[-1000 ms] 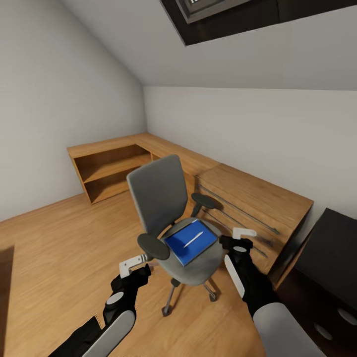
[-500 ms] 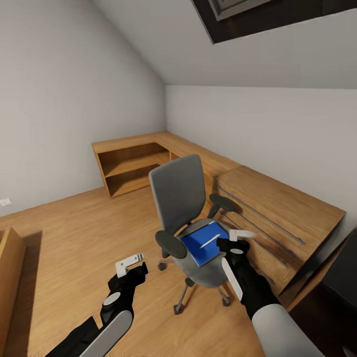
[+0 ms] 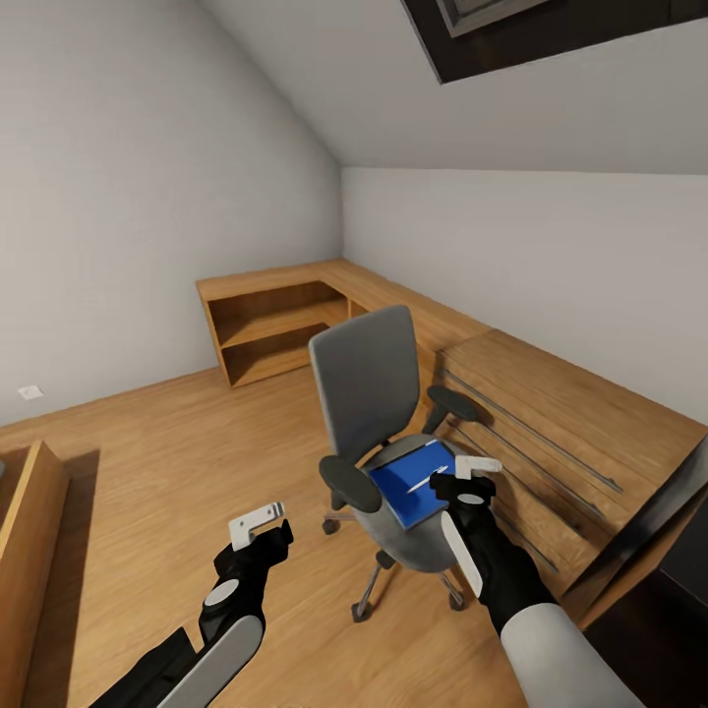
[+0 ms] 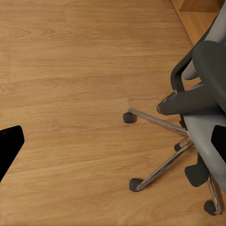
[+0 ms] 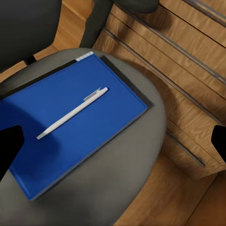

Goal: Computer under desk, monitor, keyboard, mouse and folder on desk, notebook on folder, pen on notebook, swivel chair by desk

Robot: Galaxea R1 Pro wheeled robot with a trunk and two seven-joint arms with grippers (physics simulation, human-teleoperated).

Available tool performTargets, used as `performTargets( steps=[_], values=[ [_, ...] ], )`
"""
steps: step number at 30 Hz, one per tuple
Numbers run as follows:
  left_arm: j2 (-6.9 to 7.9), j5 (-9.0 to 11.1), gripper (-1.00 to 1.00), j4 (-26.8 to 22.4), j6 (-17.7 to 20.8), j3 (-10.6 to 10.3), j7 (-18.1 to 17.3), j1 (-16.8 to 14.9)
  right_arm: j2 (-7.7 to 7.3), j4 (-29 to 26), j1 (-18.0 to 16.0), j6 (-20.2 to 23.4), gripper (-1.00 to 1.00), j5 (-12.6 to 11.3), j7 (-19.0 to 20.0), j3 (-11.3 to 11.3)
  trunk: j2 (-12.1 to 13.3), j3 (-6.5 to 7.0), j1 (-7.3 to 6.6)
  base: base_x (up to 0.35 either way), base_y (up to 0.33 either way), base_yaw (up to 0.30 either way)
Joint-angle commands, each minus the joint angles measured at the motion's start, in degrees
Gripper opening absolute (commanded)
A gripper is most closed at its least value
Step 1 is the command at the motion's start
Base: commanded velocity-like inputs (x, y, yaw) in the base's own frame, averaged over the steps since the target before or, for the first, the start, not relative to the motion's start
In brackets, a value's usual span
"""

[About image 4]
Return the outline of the swivel chair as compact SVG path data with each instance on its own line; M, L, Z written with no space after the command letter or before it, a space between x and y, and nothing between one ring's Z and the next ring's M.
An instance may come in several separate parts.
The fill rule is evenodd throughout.
M200 77L201 82L185 91L185 80ZM211 142L215 125L226 127L226 1L192 50L173 69L170 82L172 93L156 109L163 115L180 114L181 127L159 120L140 111L129 109L123 115L125 123L133 122L133 114L149 120L185 137L174 146L176 153L143 182L131 179L129 189L139 192L189 148L195 147L197 164L185 168L190 184L200 187L207 182L212 201L206 201L204 210L222 215L222 208L213 177L226 194L226 163Z

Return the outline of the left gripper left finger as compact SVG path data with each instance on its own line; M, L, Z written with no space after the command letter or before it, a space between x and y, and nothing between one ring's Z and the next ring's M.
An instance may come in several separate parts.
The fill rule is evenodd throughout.
M21 126L0 130L0 181L24 144Z

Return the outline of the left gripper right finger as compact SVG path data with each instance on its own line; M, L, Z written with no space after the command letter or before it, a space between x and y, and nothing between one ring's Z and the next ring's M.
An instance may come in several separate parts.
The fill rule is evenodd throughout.
M226 127L215 125L211 142L226 163Z

